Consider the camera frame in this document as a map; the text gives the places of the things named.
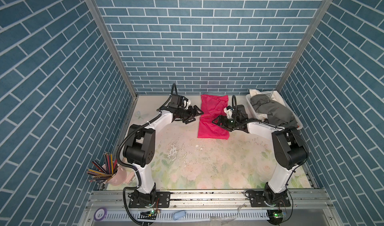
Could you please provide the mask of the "pink t shirt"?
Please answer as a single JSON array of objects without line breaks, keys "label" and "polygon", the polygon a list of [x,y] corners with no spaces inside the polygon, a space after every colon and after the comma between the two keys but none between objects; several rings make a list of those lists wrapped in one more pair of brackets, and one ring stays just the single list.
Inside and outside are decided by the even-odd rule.
[{"label": "pink t shirt", "polygon": [[204,114],[200,117],[198,138],[228,140],[230,133],[212,123],[219,116],[226,116],[224,108],[228,106],[228,96],[201,95],[201,110]]}]

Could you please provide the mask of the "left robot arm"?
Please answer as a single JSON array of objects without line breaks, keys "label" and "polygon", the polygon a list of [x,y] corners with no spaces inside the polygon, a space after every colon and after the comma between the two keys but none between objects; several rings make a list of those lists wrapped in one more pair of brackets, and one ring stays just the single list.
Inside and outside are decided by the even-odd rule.
[{"label": "left robot arm", "polygon": [[191,106],[186,97],[178,94],[171,94],[157,112],[157,116],[145,124],[131,125],[116,152],[118,164],[134,170],[137,186],[128,189],[133,191],[133,200],[145,207],[153,205],[157,200],[156,183],[150,167],[155,156],[156,133],[174,121],[187,125],[204,114],[198,106]]}]

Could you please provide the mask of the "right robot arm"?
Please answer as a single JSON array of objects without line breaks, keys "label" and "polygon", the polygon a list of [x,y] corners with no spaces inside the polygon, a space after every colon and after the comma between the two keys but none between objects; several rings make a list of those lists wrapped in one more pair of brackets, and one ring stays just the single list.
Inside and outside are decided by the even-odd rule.
[{"label": "right robot arm", "polygon": [[224,108],[225,116],[216,117],[212,123],[228,132],[242,131],[272,140],[277,165],[266,183],[263,198],[272,207],[288,199],[288,183],[309,157],[307,143],[295,128],[272,126],[255,118],[248,118],[242,105]]}]

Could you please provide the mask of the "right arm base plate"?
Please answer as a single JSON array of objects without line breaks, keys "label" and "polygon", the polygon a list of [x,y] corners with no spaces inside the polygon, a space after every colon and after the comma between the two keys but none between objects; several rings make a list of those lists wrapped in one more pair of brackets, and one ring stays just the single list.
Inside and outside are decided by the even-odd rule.
[{"label": "right arm base plate", "polygon": [[275,194],[270,190],[266,191],[245,191],[245,196],[249,199],[251,207],[290,207],[291,201],[287,192]]}]

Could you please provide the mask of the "white plastic laundry basket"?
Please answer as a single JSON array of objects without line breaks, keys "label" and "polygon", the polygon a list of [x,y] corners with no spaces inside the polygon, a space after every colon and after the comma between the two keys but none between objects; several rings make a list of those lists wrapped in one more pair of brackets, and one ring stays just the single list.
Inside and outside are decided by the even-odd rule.
[{"label": "white plastic laundry basket", "polygon": [[303,128],[297,115],[277,91],[251,89],[246,101],[252,117],[269,128]]}]

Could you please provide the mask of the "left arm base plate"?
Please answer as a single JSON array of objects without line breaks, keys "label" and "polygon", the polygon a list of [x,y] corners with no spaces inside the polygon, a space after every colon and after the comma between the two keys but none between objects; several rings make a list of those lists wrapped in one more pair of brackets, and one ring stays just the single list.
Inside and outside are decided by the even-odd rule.
[{"label": "left arm base plate", "polygon": [[169,208],[170,206],[171,192],[143,194],[134,191],[130,196],[130,208]]}]

